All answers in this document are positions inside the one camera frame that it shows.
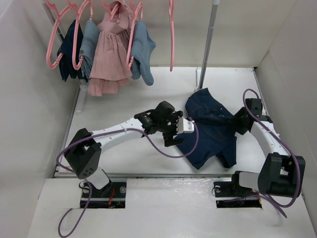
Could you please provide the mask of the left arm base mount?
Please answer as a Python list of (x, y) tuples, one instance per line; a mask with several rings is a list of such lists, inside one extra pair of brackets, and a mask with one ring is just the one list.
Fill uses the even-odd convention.
[[(80, 208), (84, 208), (89, 198), (88, 183), (80, 182), (81, 189)], [(91, 209), (124, 209), (126, 204), (126, 180), (112, 181), (110, 189), (104, 195), (101, 195), (96, 188), (92, 186), (92, 196), (87, 208)]]

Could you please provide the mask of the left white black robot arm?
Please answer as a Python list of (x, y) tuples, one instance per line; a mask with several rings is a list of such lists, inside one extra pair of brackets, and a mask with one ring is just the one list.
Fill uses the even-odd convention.
[(99, 167), (100, 156), (124, 142), (161, 132), (166, 147), (177, 145), (183, 139), (175, 136), (193, 132), (193, 123), (176, 111), (167, 101), (162, 101), (155, 109), (136, 114), (129, 120), (99, 131), (89, 132), (83, 128), (75, 134), (64, 152), (64, 157), (79, 179), (89, 182), (98, 196), (110, 193), (111, 181)]

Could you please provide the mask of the dark blue denim trousers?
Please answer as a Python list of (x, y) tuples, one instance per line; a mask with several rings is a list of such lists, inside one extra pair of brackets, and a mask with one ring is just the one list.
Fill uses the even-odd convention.
[(237, 137), (229, 125), (233, 115), (225, 106), (205, 88), (188, 98), (185, 109), (199, 132), (197, 147), (187, 156), (190, 164), (198, 170), (209, 158), (216, 156), (226, 169), (236, 165)]

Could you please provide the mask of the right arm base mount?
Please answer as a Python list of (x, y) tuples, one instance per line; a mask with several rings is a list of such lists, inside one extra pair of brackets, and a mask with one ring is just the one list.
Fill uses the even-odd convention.
[(212, 194), (216, 198), (217, 208), (262, 208), (256, 192), (234, 185), (231, 181), (215, 181)]

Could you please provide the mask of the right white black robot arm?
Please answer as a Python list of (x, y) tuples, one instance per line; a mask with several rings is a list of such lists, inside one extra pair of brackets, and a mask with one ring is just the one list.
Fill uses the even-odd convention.
[(236, 171), (229, 183), (230, 192), (241, 195), (246, 189), (261, 194), (298, 197), (306, 166), (302, 156), (292, 157), (282, 144), (269, 116), (263, 115), (259, 98), (244, 100), (242, 107), (229, 123), (239, 134), (250, 132), (260, 145), (265, 162), (259, 173)]

